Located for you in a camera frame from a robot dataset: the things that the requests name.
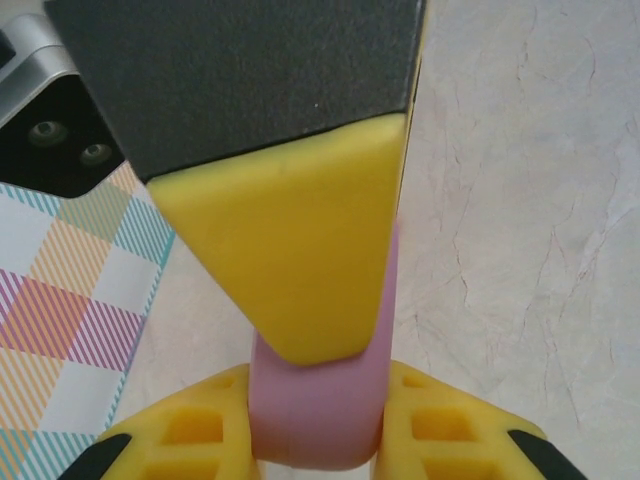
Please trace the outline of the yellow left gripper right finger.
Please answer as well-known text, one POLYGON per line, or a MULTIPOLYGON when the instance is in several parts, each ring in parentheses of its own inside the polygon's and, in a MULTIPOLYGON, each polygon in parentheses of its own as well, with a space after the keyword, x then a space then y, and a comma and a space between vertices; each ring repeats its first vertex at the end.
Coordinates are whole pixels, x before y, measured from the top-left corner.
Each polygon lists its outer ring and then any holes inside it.
POLYGON ((394 361, 376 479, 583 479, 535 424, 394 361))

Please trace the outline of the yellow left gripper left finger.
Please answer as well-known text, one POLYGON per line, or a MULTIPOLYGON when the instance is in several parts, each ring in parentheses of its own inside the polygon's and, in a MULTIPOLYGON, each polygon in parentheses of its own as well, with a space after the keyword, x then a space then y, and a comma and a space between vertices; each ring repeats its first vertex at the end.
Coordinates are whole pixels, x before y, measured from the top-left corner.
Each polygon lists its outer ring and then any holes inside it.
POLYGON ((246 364, 176 392, 113 425, 68 468, 69 479, 258 479, 246 364))

